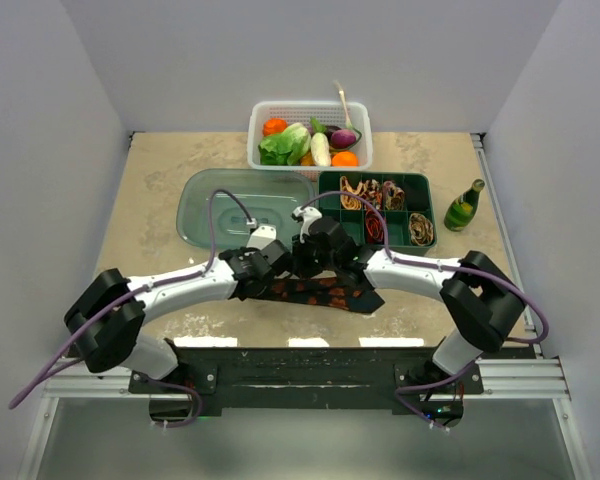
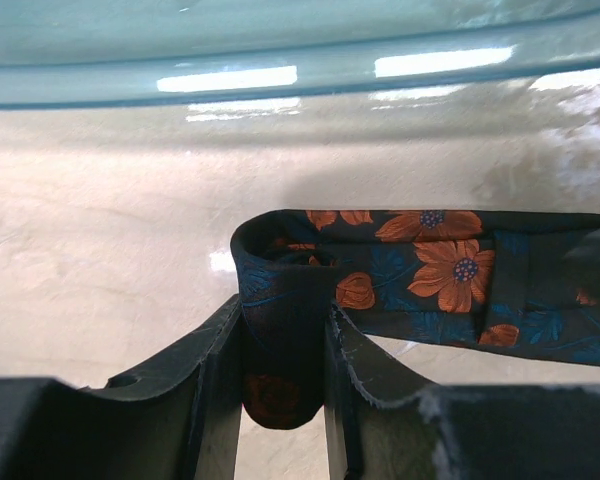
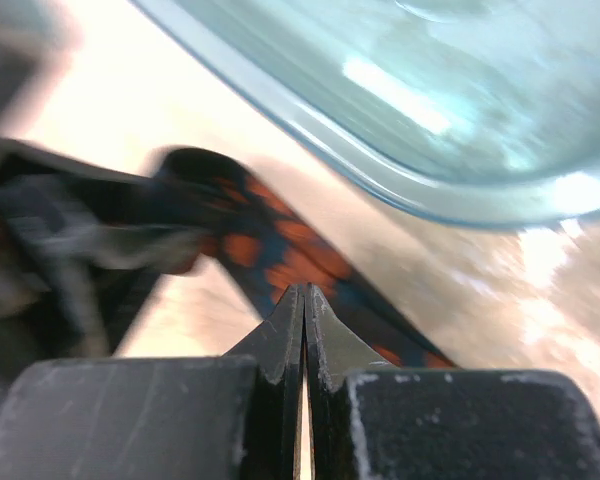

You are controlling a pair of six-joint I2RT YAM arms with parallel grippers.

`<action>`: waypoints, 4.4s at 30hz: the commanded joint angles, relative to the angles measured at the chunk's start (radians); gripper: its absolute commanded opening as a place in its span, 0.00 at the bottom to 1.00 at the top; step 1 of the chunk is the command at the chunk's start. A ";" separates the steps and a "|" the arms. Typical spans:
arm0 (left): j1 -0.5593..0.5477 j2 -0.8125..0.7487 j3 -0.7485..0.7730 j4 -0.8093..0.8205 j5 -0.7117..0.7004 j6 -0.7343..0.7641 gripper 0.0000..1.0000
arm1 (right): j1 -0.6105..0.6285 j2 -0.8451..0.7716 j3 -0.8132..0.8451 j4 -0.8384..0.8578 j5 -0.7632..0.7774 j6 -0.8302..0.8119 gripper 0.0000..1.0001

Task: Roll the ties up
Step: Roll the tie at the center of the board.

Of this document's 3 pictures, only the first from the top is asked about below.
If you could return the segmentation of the dark floral orange tie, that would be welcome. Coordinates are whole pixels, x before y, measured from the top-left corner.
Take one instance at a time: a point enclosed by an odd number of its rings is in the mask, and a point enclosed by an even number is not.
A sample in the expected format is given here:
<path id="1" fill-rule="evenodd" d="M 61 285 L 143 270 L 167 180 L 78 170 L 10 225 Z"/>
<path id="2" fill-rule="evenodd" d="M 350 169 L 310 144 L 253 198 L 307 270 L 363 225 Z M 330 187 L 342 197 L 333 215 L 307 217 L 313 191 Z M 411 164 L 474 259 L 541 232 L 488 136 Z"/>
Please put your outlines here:
<path id="1" fill-rule="evenodd" d="M 277 279 L 258 299 L 328 307 L 358 314 L 374 313 L 385 304 L 375 290 L 346 286 L 336 277 Z"/>

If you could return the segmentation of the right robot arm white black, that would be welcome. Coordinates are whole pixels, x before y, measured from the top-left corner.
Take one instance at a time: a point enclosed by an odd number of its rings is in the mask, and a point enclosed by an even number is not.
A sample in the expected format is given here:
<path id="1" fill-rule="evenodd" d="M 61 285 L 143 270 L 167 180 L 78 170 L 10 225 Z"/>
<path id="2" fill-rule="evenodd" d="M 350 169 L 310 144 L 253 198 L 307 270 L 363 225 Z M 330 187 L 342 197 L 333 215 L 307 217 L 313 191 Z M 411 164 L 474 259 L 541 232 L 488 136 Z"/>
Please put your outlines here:
<path id="1" fill-rule="evenodd" d="M 427 260 L 360 245 L 338 221 L 311 207 L 296 209 L 291 218 L 301 224 L 293 240 L 298 275 L 330 270 L 347 286 L 403 291 L 446 306 L 455 329 L 425 369 L 436 392 L 449 392 L 460 382 L 461 370 L 481 354 L 498 352 L 524 311 L 507 277 L 480 252 Z"/>

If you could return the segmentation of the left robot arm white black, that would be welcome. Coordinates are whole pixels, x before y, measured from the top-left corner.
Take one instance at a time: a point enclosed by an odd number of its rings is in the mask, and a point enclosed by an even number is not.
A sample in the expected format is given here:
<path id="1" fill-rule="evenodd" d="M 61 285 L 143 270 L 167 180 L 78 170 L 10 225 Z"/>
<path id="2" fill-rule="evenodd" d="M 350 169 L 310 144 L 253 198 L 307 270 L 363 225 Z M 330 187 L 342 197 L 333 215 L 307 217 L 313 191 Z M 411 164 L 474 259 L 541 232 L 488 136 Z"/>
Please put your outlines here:
<path id="1" fill-rule="evenodd" d="M 109 269 L 65 314 L 70 342 L 93 374 L 124 367 L 176 392 L 186 383 L 187 368 L 171 341 L 142 334 L 143 325 L 201 303 L 256 297 L 292 264 L 291 251 L 274 240 L 262 249 L 226 250 L 205 264 L 160 275 L 126 278 Z"/>

